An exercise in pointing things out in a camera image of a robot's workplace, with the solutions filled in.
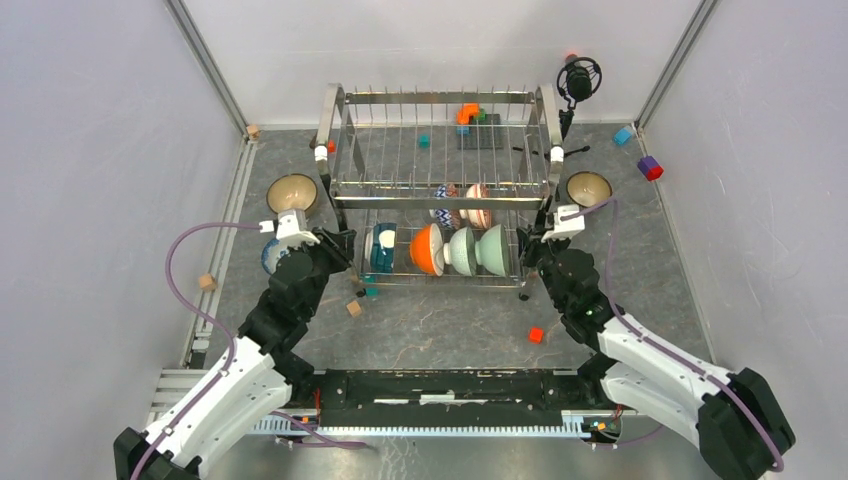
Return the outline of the steel two-tier dish rack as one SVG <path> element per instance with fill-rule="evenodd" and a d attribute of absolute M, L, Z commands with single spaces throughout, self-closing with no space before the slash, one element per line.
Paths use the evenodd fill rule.
<path fill-rule="evenodd" d="M 459 150 L 456 113 L 477 103 L 486 114 L 500 114 L 505 128 L 499 150 Z M 540 126 L 525 128 L 534 107 L 543 106 Z M 552 207 L 563 170 L 563 140 L 557 124 L 557 95 L 553 86 L 535 89 L 459 91 L 346 90 L 333 83 L 325 91 L 314 156 L 319 176 L 341 227 L 359 232 L 353 281 L 359 295 L 378 290 L 414 287 L 469 287 L 513 290 L 527 300 L 535 278 L 519 262 L 516 229 L 543 227 Z M 427 149 L 418 146 L 429 135 Z M 327 143 L 336 143 L 329 153 Z M 551 159 L 514 151 L 512 147 L 542 147 Z M 475 183 L 489 190 L 487 199 L 470 200 L 466 190 Z M 413 235 L 437 224 L 444 239 L 463 227 L 481 236 L 488 229 L 472 227 L 460 210 L 479 205 L 492 211 L 493 226 L 507 231 L 511 275 L 499 277 L 479 268 L 473 277 L 446 268 L 440 277 L 416 267 L 409 253 Z M 382 222 L 397 224 L 394 271 L 368 271 L 364 242 L 367 231 Z"/>

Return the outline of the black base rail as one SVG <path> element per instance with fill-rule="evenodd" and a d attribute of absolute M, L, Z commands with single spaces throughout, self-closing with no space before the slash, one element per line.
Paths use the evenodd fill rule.
<path fill-rule="evenodd" d="M 541 427 L 615 408 L 598 380 L 555 369 L 326 370 L 286 406 L 326 427 Z"/>

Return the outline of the grey building baseplate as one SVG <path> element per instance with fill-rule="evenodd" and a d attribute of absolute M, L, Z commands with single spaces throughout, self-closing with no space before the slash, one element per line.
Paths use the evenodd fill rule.
<path fill-rule="evenodd" d="M 457 127 L 457 148 L 459 150 L 502 149 L 504 131 L 500 114 L 486 114 L 482 120 L 474 117 L 469 124 Z"/>

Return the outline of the celadon green front bowl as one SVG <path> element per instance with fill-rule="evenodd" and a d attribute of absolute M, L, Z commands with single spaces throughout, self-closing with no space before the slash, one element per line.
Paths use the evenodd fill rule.
<path fill-rule="evenodd" d="M 509 242 L 503 225 L 494 225 L 476 242 L 475 258 L 479 265 L 493 275 L 511 275 Z"/>

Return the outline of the black microphone on tripod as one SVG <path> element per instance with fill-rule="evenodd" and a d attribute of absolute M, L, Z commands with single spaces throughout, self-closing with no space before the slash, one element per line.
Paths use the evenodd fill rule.
<path fill-rule="evenodd" d="M 587 56 L 569 54 L 555 80 L 555 91 L 565 102 L 565 109 L 559 109 L 557 113 L 557 126 L 559 137 L 565 140 L 573 124 L 575 110 L 579 103 L 591 98 L 600 88 L 603 73 L 596 60 Z M 534 107 L 528 125 L 525 128 L 527 134 L 535 127 L 540 126 L 539 114 L 543 114 L 543 106 Z M 542 147 L 512 147 L 514 151 L 524 152 L 532 155 L 541 155 L 545 160 L 551 159 L 550 153 L 542 154 Z"/>

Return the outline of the celadon green bowl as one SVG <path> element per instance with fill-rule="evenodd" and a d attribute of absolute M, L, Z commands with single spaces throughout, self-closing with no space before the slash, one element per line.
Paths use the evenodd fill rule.
<path fill-rule="evenodd" d="M 511 275 L 509 242 L 503 225 L 494 225 L 476 242 L 475 258 L 479 265 L 493 275 Z"/>
<path fill-rule="evenodd" d="M 475 237 L 471 229 L 463 227 L 457 230 L 443 246 L 443 256 L 460 275 L 473 277 L 477 274 L 475 256 Z"/>

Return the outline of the dark bowl with lattice band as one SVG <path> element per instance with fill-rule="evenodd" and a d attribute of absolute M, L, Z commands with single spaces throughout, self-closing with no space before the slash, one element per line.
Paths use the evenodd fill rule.
<path fill-rule="evenodd" d="M 568 178 L 566 193 L 574 204 L 590 208 L 612 197 L 613 188 L 602 175 L 592 171 L 581 171 Z"/>

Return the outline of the white blue floral bowl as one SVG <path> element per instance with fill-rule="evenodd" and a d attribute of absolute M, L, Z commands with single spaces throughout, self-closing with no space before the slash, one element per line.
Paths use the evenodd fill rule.
<path fill-rule="evenodd" d="M 272 238 L 265 244 L 261 252 L 260 260 L 263 270 L 268 275 L 272 275 L 276 271 L 279 260 L 288 254 L 289 249 L 281 244 L 278 239 Z"/>

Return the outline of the celadon green rear bowl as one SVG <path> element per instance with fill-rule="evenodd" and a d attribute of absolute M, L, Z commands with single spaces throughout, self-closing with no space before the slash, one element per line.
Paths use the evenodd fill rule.
<path fill-rule="evenodd" d="M 475 256 L 475 237 L 471 229 L 463 227 L 457 230 L 443 246 L 443 256 L 460 275 L 473 277 L 477 274 Z"/>

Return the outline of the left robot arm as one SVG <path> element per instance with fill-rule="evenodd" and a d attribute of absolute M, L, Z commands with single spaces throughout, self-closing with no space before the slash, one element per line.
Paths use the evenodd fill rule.
<path fill-rule="evenodd" d="M 294 354 L 330 277 L 353 263 L 356 233 L 314 228 L 315 242 L 289 248 L 227 351 L 167 413 L 116 438 L 119 479 L 203 479 L 259 420 L 314 394 L 311 364 Z"/>

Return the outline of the blue rimmed small bowl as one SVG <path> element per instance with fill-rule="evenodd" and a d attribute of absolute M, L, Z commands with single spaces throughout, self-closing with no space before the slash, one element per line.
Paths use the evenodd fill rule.
<path fill-rule="evenodd" d="M 390 274 L 394 271 L 396 236 L 394 222 L 378 223 L 367 231 L 364 254 L 369 272 Z"/>

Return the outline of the red white patterned bowl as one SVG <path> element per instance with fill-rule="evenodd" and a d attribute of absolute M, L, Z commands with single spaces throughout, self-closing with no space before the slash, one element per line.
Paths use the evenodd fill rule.
<path fill-rule="evenodd" d="M 484 184 L 475 183 L 466 190 L 464 197 L 470 200 L 487 199 L 489 190 Z M 474 205 L 472 208 L 461 209 L 460 215 L 474 228 L 486 230 L 493 226 L 492 211 L 489 208 Z"/>

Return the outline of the white bowl with orange rim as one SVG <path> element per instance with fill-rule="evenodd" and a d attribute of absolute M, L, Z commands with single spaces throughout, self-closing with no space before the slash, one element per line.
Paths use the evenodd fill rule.
<path fill-rule="evenodd" d="M 444 241 L 437 224 L 419 229 L 409 245 L 410 259 L 422 272 L 440 277 L 444 273 Z"/>

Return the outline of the orange arch block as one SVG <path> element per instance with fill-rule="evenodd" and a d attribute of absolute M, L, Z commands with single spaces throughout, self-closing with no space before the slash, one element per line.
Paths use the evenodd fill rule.
<path fill-rule="evenodd" d="M 456 113 L 456 123 L 458 125 L 469 125 L 479 114 L 480 106 L 477 103 L 463 104 Z"/>

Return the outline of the copper bowl with floral motif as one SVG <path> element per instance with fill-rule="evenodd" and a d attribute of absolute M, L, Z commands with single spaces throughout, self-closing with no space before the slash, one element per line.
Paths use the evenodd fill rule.
<path fill-rule="evenodd" d="M 318 205 L 318 186 L 311 177 L 301 173 L 284 175 L 269 186 L 266 203 L 274 213 L 299 209 L 310 216 Z"/>

